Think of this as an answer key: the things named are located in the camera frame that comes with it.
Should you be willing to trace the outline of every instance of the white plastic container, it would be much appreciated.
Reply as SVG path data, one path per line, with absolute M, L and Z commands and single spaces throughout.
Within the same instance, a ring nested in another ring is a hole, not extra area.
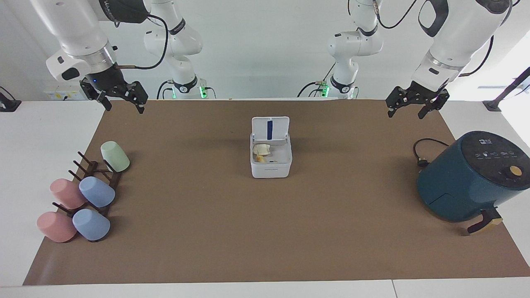
M 265 162 L 253 153 L 257 144 L 270 145 Z M 250 166 L 254 178 L 285 178 L 289 175 L 293 152 L 289 136 L 289 117 L 254 117 L 250 135 Z

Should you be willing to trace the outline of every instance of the blue stripe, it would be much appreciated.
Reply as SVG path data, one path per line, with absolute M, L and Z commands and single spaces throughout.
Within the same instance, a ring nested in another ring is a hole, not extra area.
M 267 122 L 267 139 L 272 139 L 272 120 Z

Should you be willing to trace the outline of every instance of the white table surface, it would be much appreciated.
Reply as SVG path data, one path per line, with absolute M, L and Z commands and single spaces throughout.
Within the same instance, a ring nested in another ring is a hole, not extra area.
M 530 148 L 500 113 L 479 102 L 448 102 L 441 111 L 458 138 L 471 130 L 500 134 Z M 48 187 L 69 178 L 103 115 L 95 102 L 24 102 L 0 113 L 0 297 L 529 297 L 530 278 L 222 284 L 22 285 L 42 241 L 38 216 L 56 208 Z M 530 260 L 530 192 L 499 207 L 505 225 Z

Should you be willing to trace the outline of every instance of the air fryer handle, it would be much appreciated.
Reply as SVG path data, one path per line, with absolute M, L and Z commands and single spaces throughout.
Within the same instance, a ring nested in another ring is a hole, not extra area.
M 482 210 L 480 213 L 482 213 L 483 219 L 480 223 L 467 228 L 469 235 L 487 231 L 502 222 L 502 217 L 495 208 Z

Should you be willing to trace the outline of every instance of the dark teal air fryer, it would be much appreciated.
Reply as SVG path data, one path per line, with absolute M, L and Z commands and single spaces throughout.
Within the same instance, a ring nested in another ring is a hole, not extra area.
M 437 215 L 453 222 L 480 214 L 474 233 L 502 221 L 496 207 L 530 188 L 530 159 L 514 143 L 496 134 L 470 132 L 449 146 L 418 177 L 421 199 Z

